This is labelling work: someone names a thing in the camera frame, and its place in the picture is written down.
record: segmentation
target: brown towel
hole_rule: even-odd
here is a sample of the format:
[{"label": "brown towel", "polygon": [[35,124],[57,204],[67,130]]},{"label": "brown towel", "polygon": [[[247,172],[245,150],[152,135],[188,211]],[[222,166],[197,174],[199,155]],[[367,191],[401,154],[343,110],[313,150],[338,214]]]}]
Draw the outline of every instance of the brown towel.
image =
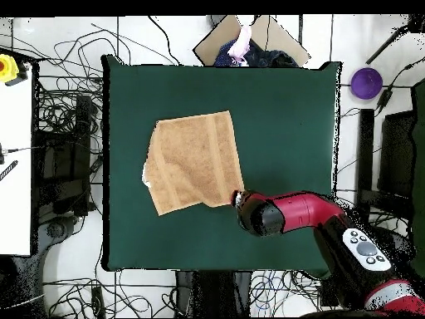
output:
[{"label": "brown towel", "polygon": [[144,179],[159,215],[230,204],[243,181],[229,111],[158,121]]}]

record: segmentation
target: floor tile grout line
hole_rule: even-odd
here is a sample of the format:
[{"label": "floor tile grout line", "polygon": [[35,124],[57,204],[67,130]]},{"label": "floor tile grout line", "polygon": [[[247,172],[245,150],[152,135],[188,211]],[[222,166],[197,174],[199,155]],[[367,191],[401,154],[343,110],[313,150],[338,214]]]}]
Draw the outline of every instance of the floor tile grout line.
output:
[{"label": "floor tile grout line", "polygon": [[330,53],[329,61],[332,61],[332,39],[334,36],[334,14],[332,13],[332,18],[330,19]]}]

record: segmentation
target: purple ball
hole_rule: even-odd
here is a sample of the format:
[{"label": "purple ball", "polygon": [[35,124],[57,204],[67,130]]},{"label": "purple ball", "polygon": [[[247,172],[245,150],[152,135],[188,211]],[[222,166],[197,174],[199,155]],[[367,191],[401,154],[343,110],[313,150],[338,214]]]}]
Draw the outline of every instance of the purple ball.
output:
[{"label": "purple ball", "polygon": [[383,85],[382,77],[375,69],[365,67],[358,70],[351,79],[351,91],[360,99],[372,99]]}]

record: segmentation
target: green cloth surface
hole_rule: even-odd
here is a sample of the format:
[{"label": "green cloth surface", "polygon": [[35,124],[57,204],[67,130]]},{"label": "green cloth surface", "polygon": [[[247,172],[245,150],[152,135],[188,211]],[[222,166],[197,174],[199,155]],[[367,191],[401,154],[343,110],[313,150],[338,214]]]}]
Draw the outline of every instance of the green cloth surface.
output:
[{"label": "green cloth surface", "polygon": [[413,88],[418,121],[413,128],[416,160],[413,171],[413,241],[417,249],[412,265],[419,275],[425,277],[425,81]]},{"label": "green cloth surface", "polygon": [[110,75],[109,270],[328,272],[311,228],[256,238],[239,227],[231,206],[204,204],[159,217],[141,174],[157,120],[229,110],[247,189],[330,194],[338,62],[321,70],[103,62],[104,78]]}]

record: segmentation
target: cardboard box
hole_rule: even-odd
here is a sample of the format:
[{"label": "cardboard box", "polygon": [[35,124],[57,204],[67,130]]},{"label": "cardboard box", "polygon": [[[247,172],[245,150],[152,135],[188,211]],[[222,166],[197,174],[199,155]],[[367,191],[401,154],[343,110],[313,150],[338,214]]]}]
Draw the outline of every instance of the cardboard box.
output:
[{"label": "cardboard box", "polygon": [[[269,17],[263,15],[252,25],[252,40],[262,49],[279,50],[291,56],[298,66],[304,66],[310,55],[302,45],[279,24],[270,17],[267,42],[267,26]],[[227,42],[237,39],[241,31],[241,24],[234,15],[225,16],[210,33],[200,41],[193,52],[204,66],[212,66],[222,47]]]}]

